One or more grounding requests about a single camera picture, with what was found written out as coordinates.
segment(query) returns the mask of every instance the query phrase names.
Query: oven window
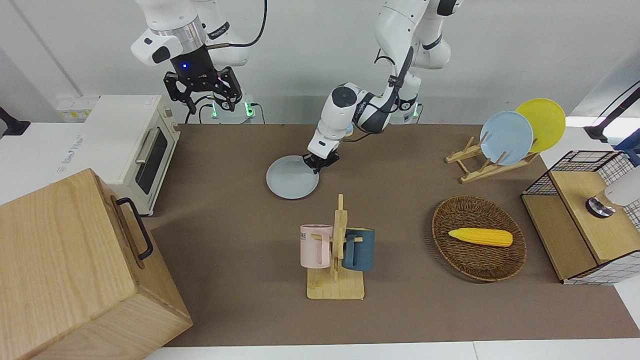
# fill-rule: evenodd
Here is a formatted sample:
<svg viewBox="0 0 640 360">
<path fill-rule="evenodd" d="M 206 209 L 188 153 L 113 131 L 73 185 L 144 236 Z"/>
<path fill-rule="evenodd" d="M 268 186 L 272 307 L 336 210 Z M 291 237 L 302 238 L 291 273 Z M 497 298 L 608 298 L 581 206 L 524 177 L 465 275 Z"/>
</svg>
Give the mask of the oven window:
<svg viewBox="0 0 640 360">
<path fill-rule="evenodd" d="M 146 164 L 140 165 L 140 168 L 138 169 L 138 173 L 136 174 L 136 183 L 147 195 L 151 191 L 151 186 L 154 184 L 154 179 L 160 169 L 160 163 L 162 163 L 162 158 L 164 157 L 167 145 L 168 142 L 166 141 L 166 137 L 164 137 L 163 132 L 160 131 L 156 142 L 154 143 L 154 147 L 151 150 L 151 155 L 149 155 L 149 160 Z"/>
</svg>

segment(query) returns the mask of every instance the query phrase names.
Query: yellow plate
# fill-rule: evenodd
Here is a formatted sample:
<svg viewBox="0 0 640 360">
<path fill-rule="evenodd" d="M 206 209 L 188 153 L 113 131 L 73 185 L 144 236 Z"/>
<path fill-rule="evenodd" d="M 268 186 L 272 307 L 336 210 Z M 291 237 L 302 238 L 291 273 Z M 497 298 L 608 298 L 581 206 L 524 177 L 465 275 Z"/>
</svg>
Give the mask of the yellow plate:
<svg viewBox="0 0 640 360">
<path fill-rule="evenodd" d="M 541 152 L 555 145 L 564 134 L 566 116 L 560 105 L 549 99 L 532 99 L 516 112 L 524 116 L 533 129 L 534 143 L 530 152 Z"/>
</svg>

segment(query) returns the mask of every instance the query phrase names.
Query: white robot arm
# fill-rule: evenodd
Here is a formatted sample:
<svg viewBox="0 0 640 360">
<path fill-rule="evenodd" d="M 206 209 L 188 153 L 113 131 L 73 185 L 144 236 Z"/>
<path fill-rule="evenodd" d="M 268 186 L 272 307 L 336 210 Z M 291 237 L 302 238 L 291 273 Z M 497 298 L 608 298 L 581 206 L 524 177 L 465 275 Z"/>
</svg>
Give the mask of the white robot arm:
<svg viewBox="0 0 640 360">
<path fill-rule="evenodd" d="M 321 120 L 307 149 L 305 163 L 319 172 L 339 157 L 335 150 L 350 123 L 367 134 L 380 134 L 389 115 L 415 103 L 421 80 L 409 73 L 411 66 L 442 68 L 451 56 L 442 40 L 442 22 L 463 0 L 388 0 L 375 23 L 375 36 L 392 73 L 382 96 L 375 96 L 355 84 L 333 89 Z"/>
<path fill-rule="evenodd" d="M 232 110 L 242 98 L 242 90 L 229 67 L 247 62 L 245 46 L 230 46 L 239 41 L 218 10 L 215 0 L 136 0 L 145 14 L 148 29 L 131 45 L 131 51 L 143 63 L 155 66 L 170 60 L 175 72 L 167 72 L 164 85 L 173 101 L 189 106 L 195 114 L 192 92 L 213 92 L 216 102 Z M 213 45 L 224 41 L 225 48 Z M 209 54 L 209 48 L 216 51 Z M 217 65 L 226 65 L 216 70 Z M 177 83 L 185 86 L 181 92 Z"/>
</svg>

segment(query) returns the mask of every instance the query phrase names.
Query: light blue plate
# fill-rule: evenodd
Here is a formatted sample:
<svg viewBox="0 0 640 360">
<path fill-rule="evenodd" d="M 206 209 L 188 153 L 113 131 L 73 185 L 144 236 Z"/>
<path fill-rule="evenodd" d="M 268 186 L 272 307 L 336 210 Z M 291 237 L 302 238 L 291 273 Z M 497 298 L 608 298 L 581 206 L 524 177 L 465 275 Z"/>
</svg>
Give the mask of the light blue plate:
<svg viewBox="0 0 640 360">
<path fill-rule="evenodd" d="M 318 186 L 319 174 L 305 164 L 299 155 L 284 156 L 267 169 L 267 186 L 283 199 L 301 199 Z"/>
<path fill-rule="evenodd" d="M 490 117 L 480 131 L 483 154 L 492 162 L 507 152 L 499 165 L 512 165 L 522 160 L 533 144 L 533 130 L 527 119 L 515 111 L 503 111 Z"/>
</svg>

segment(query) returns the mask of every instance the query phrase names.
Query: table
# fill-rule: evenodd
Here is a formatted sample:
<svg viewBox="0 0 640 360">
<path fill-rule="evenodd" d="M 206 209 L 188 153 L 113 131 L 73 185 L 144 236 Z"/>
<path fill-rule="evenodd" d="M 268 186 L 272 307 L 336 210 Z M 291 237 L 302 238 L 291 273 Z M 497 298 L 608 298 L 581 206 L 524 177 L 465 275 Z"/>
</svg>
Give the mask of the table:
<svg viewBox="0 0 640 360">
<path fill-rule="evenodd" d="M 182 126 L 145 219 L 194 322 L 169 346 L 639 337 L 613 287 L 558 283 L 519 198 L 544 173 L 540 160 L 459 184 L 444 157 L 480 128 L 390 126 L 345 143 L 316 191 L 287 201 L 264 174 L 277 158 L 303 154 L 314 126 Z M 374 270 L 363 301 L 308 300 L 298 227 L 330 224 L 339 192 L 349 224 L 376 229 Z M 528 257 L 518 275 L 474 284 L 428 246 L 435 208 L 461 194 L 494 201 L 522 228 Z"/>
</svg>

